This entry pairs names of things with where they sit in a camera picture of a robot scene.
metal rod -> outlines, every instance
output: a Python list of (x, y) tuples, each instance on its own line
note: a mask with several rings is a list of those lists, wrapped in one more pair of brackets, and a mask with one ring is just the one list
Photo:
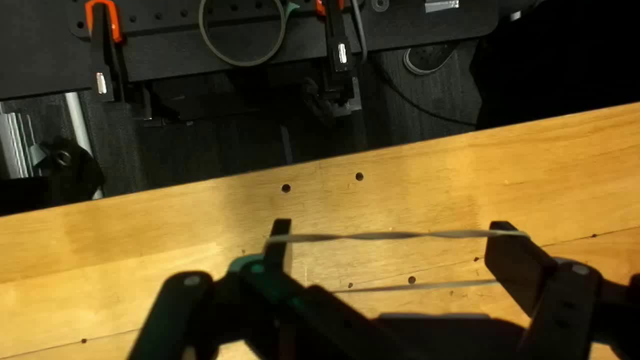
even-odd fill
[(94, 155), (91, 142), (88, 139), (86, 122), (79, 105), (78, 92), (64, 92), (65, 107), (71, 118), (73, 136), (79, 148)]
[(16, 164), (16, 177), (27, 177), (26, 164), (24, 164), (22, 142), (19, 142), (17, 118), (16, 118), (14, 111), (7, 113), (7, 125), (9, 125), (9, 136), (11, 136), (11, 153), (14, 153), (14, 164)]
[(370, 286), (370, 288), (341, 288), (335, 294), (348, 292), (405, 292), (405, 290), (438, 290), (438, 288), (467, 288), (467, 286), (489, 286), (498, 283), (493, 278), (479, 280), (456, 280), (456, 281), (423, 281), (423, 283), (396, 283), (396, 286)]
[(1, 152), (4, 152), (7, 176), (17, 177), (14, 137), (11, 137), (7, 113), (0, 113), (0, 142), (1, 142)]
[(17, 136), (19, 136), (19, 153), (22, 153), (22, 162), (24, 162), (24, 177), (32, 177), (34, 176), (34, 162), (29, 155), (29, 136), (27, 136), (27, 118), (22, 113), (16, 113), (16, 128), (17, 128)]
[(331, 239), (414, 239), (414, 237), (487, 237), (487, 236), (527, 236), (518, 229), (438, 229), (438, 231), (359, 231), (359, 234), (283, 234), (270, 236), (267, 241), (331, 241)]

orange handle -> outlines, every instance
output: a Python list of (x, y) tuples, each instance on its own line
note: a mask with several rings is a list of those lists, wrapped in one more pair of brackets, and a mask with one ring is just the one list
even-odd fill
[(104, 3), (107, 10), (107, 18), (111, 22), (111, 38), (116, 44), (121, 42), (121, 27), (120, 27), (120, 18), (117, 18), (117, 7), (113, 0), (88, 0), (83, 2), (83, 15), (86, 15), (86, 27), (91, 34), (94, 29), (94, 5)]
[(323, 7), (323, 2), (321, 0), (315, 0), (315, 12), (320, 13), (320, 15), (326, 15), (326, 7)]

bolt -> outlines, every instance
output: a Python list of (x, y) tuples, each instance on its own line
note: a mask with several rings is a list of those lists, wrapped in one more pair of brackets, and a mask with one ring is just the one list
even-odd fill
[(262, 264), (253, 264), (252, 265), (252, 273), (262, 273), (263, 271), (263, 265)]
[(510, 13), (510, 19), (512, 19), (512, 22), (518, 22), (519, 18), (521, 18), (521, 12), (512, 12), (512, 13)]
[(574, 264), (572, 270), (574, 270), (576, 273), (579, 273), (579, 275), (585, 275), (585, 273), (588, 273), (588, 267), (582, 265), (582, 264)]
[(373, 12), (386, 12), (390, 7), (390, 0), (373, 0), (371, 10)]
[(96, 72), (96, 89), (97, 94), (107, 94), (106, 76), (102, 72)]
[(183, 283), (183, 286), (195, 286), (195, 283), (199, 283), (199, 275), (188, 275), (188, 278), (183, 278), (182, 283)]
[(60, 166), (68, 167), (68, 166), (71, 164), (71, 153), (60, 150), (60, 152), (56, 152), (56, 162), (57, 162)]

wooden board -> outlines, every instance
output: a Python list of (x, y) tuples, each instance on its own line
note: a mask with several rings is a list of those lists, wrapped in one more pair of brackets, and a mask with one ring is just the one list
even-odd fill
[[(637, 115), (631, 104), (0, 218), (0, 357), (123, 357), (163, 278), (220, 278), (277, 215), (294, 231), (510, 219), (550, 254), (626, 281), (640, 271)], [(291, 273), (330, 290), (476, 280), (487, 278), (481, 251), (481, 239), (304, 244)], [(341, 297), (368, 315), (489, 311), (526, 323), (495, 283)]]

cord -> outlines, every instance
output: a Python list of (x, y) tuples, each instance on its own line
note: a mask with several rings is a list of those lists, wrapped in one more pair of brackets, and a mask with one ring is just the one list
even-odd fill
[(273, 53), (282, 48), (282, 42), (283, 42), (283, 34), (285, 34), (285, 22), (288, 22), (288, 13), (295, 7), (294, 3), (288, 2), (288, 5), (283, 7), (280, 0), (273, 0), (273, 5), (277, 7), (277, 15), (280, 15), (280, 29), (277, 29), (277, 40), (273, 44), (271, 49), (267, 49), (263, 55), (259, 57), (253, 57), (253, 59), (236, 59), (236, 57), (229, 57), (226, 53), (222, 53), (214, 42), (210, 40), (208, 36), (208, 27), (206, 27), (206, 3), (208, 0), (199, 0), (199, 7), (197, 7), (197, 27), (199, 27), (199, 36), (206, 44), (206, 48), (210, 51), (214, 51), (222, 62), (229, 64), (229, 65), (238, 65), (238, 68), (249, 68), (249, 65), (258, 65), (258, 64), (263, 64), (267, 62), (270, 57), (273, 57)]
[(459, 125), (476, 128), (476, 123), (472, 123), (472, 122), (463, 122), (463, 119), (457, 119), (457, 118), (449, 118), (449, 115), (444, 115), (444, 113), (438, 113), (438, 111), (431, 111), (431, 110), (420, 105), (418, 101), (414, 101), (411, 98), (408, 98), (408, 95), (397, 87), (397, 83), (388, 76), (388, 72), (381, 68), (381, 64), (378, 64), (378, 62), (371, 62), (371, 64), (373, 64), (373, 69), (376, 69), (376, 73), (379, 76), (379, 80), (381, 80), (392, 92), (396, 92), (397, 98), (401, 98), (405, 104), (410, 104), (410, 105), (416, 107), (418, 111), (427, 113), (427, 115), (431, 115), (431, 118), (438, 118), (439, 122), (449, 122), (449, 123), (459, 123)]
[(358, 231), (358, 234), (280, 234), (270, 236), (267, 241), (334, 241), (334, 239), (416, 239), (416, 237), (439, 237), (439, 239), (467, 239), (467, 237), (527, 237), (519, 229), (438, 229), (438, 231)]
[(355, 22), (358, 38), (359, 38), (359, 49), (362, 49), (359, 62), (365, 62), (365, 57), (368, 57), (368, 44), (365, 44), (365, 31), (363, 31), (363, 23), (362, 23), (362, 13), (359, 13), (359, 3), (358, 3), (358, 0), (351, 0), (351, 7), (353, 7), (353, 22)]
[(489, 286), (498, 283), (495, 278), (478, 278), (478, 280), (456, 280), (456, 281), (423, 281), (423, 283), (392, 283), (392, 286), (371, 286), (371, 288), (339, 288), (331, 290), (334, 294), (345, 292), (405, 292), (405, 290), (438, 290), (438, 288), (467, 288), (467, 286)]
[(405, 51), (404, 51), (404, 55), (401, 55), (401, 64), (404, 64), (404, 68), (410, 72), (410, 73), (414, 73), (414, 76), (431, 76), (431, 73), (435, 73), (441, 65), (446, 65), (446, 62), (449, 62), (449, 57), (453, 57), (452, 55), (452, 51), (444, 57), (444, 62), (439, 62), (435, 68), (429, 68), (429, 69), (421, 69), (421, 68), (418, 68), (414, 62), (411, 62), (411, 48), (408, 48)]

